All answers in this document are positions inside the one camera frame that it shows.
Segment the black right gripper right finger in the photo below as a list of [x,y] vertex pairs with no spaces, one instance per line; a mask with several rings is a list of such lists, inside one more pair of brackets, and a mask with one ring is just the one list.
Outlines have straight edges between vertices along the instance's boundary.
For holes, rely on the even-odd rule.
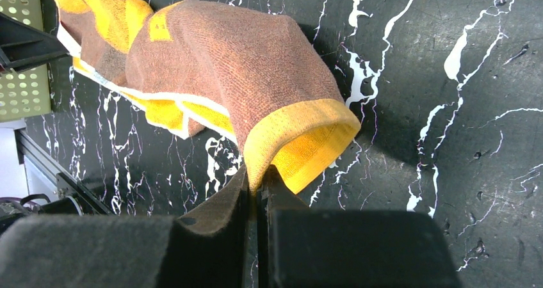
[[428,215],[313,209],[276,167],[256,196],[260,287],[460,287]]

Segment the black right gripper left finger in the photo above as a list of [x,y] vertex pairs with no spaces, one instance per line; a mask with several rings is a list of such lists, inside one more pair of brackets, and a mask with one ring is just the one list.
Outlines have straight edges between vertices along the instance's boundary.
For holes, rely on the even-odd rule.
[[1,236],[2,287],[241,287],[247,170],[183,216],[35,215]]

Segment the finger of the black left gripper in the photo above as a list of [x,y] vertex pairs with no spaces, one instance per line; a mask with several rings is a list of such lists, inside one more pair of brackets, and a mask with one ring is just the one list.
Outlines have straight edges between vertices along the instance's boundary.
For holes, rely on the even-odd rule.
[[55,36],[1,14],[2,74],[24,72],[68,55]]

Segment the brown and yellow cloth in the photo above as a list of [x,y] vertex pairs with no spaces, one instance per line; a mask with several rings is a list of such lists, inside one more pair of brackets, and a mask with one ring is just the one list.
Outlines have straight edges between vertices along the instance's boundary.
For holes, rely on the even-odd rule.
[[151,125],[234,142],[251,192],[270,166],[294,193],[348,147],[361,124],[299,25],[224,3],[54,0],[75,69],[121,94]]

